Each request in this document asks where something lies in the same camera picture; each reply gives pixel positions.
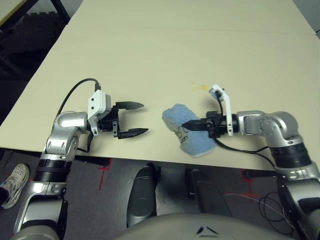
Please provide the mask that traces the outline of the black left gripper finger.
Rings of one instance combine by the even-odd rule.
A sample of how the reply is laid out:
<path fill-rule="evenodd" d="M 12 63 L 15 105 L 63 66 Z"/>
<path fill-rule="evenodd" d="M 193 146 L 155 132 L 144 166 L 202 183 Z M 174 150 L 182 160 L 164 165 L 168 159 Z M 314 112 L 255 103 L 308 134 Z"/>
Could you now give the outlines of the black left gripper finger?
<path fill-rule="evenodd" d="M 116 102 L 115 105 L 118 109 L 124 109 L 124 110 L 135 110 L 135 109 L 144 107 L 142 103 L 133 102 L 133 101 L 120 101 L 120 102 Z"/>
<path fill-rule="evenodd" d="M 148 128 L 131 128 L 128 131 L 121 131 L 119 132 L 118 139 L 127 139 L 137 137 L 145 132 L 147 132 Z"/>

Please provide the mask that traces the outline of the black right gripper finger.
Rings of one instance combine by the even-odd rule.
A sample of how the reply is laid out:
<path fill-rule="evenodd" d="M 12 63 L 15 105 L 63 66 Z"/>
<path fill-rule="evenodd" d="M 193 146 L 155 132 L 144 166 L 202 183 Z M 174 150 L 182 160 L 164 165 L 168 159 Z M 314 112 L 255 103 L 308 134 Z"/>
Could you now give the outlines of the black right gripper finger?
<path fill-rule="evenodd" d="M 183 126 L 202 126 L 206 125 L 207 121 L 205 119 L 199 120 L 189 120 L 183 124 Z"/>
<path fill-rule="evenodd" d="M 207 131 L 207 126 L 205 124 L 184 124 L 183 127 L 190 131 Z"/>

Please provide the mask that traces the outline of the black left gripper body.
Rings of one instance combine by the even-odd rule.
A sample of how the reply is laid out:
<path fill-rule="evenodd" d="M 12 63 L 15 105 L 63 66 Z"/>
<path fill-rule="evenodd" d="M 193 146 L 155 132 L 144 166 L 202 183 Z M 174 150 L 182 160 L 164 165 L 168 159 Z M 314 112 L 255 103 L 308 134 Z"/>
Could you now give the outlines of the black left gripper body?
<path fill-rule="evenodd" d="M 98 129 L 102 132 L 112 132 L 114 138 L 120 137 L 119 109 L 116 105 L 98 121 Z"/>

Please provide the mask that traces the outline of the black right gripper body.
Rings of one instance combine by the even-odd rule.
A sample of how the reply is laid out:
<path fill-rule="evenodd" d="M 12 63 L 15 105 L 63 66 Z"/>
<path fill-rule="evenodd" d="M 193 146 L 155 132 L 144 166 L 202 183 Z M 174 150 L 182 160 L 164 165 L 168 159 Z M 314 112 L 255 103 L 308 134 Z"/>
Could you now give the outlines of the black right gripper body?
<path fill-rule="evenodd" d="M 217 111 L 206 113 L 206 129 L 209 138 L 220 138 L 228 132 L 226 116 Z"/>

